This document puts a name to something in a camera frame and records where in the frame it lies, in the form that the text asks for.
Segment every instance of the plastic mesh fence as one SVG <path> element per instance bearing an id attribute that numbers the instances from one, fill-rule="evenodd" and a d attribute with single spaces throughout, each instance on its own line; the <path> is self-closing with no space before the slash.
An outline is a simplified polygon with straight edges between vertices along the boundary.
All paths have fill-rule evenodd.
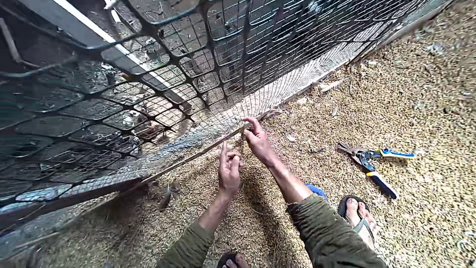
<path id="1" fill-rule="evenodd" d="M 2 4 L 16 21 L 11 31 L 39 33 L 51 45 L 37 53 L 53 54 L 40 66 L 0 72 L 2 227 L 196 154 L 241 118 L 359 55 L 425 3 L 203 0 L 167 17 L 126 0 L 115 9 L 121 40 L 98 47 Z M 171 155 L 178 156 L 164 160 Z"/>

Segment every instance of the hand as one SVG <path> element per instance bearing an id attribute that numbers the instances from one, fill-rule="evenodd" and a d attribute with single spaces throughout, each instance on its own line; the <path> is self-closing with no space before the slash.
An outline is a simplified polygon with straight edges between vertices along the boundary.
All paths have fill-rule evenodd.
<path id="1" fill-rule="evenodd" d="M 218 171 L 218 192 L 224 193 L 229 198 L 234 198 L 241 183 L 239 170 L 243 166 L 241 155 L 237 152 L 227 152 L 227 142 L 224 141 L 220 154 L 220 169 Z"/>
<path id="2" fill-rule="evenodd" d="M 269 166 L 277 156 L 269 145 L 266 133 L 263 131 L 256 118 L 246 117 L 242 120 L 253 124 L 253 132 L 248 129 L 245 129 L 244 131 L 248 146 L 263 164 Z"/>

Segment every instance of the ground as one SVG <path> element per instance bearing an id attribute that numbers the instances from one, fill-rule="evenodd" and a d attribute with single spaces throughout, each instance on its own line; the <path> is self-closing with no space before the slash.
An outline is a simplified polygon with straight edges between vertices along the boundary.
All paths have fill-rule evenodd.
<path id="1" fill-rule="evenodd" d="M 332 74 L 329 82 L 351 77 L 337 89 L 321 93 L 316 87 L 261 122 L 279 157 L 302 181 L 321 187 L 333 207 L 348 194 L 368 202 L 380 228 L 376 252 L 390 267 L 464 267 L 476 258 L 474 6 L 445 11 L 369 62 Z M 374 162 L 400 198 L 383 196 L 336 151 L 341 141 L 418 152 L 408 162 Z M 243 187 L 204 266 L 236 250 L 252 267 L 310 267 L 270 172 L 239 135 L 229 144 L 243 154 Z M 40 266 L 154 267 L 213 200 L 218 154 L 216 148 L 83 217 L 42 248 Z M 159 212 L 168 182 L 181 193 Z"/>

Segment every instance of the green sleeve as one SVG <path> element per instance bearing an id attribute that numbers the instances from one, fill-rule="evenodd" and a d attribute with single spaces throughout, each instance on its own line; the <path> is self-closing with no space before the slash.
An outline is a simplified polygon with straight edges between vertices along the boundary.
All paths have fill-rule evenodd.
<path id="1" fill-rule="evenodd" d="M 213 234 L 203 229 L 196 221 L 187 228 L 174 246 L 167 250 L 156 267 L 202 267 L 212 242 Z"/>
<path id="2" fill-rule="evenodd" d="M 313 194 L 287 212 L 314 267 L 387 267 L 324 198 Z"/>

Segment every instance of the white stripe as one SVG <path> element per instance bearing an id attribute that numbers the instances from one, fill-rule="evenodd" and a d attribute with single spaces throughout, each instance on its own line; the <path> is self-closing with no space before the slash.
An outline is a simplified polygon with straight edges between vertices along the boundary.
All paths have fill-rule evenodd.
<path id="1" fill-rule="evenodd" d="M 84 23 L 88 28 L 93 30 L 97 35 L 99 35 L 102 39 L 104 39 L 106 42 L 113 43 L 116 40 L 110 36 L 107 32 L 105 32 L 103 29 L 101 29 L 98 25 L 96 25 L 93 21 L 88 19 L 88 17 L 84 16 L 83 13 L 81 13 L 79 10 L 77 10 L 73 5 L 71 5 L 68 1 L 66 0 L 53 0 L 55 1 L 58 5 L 60 5 L 62 8 L 66 9 L 67 12 L 71 13 L 76 19 Z M 139 60 L 136 56 L 133 54 L 130 54 L 130 52 L 123 47 L 122 45 L 115 45 L 115 47 L 122 52 L 124 55 L 126 55 L 129 59 L 131 59 L 135 64 L 139 65 L 142 67 L 145 71 L 150 71 L 152 68 L 145 62 L 142 62 Z M 159 80 L 164 86 L 171 88 L 172 85 L 165 81 L 162 77 L 160 77 L 158 74 L 155 72 L 150 72 L 150 74 Z"/>

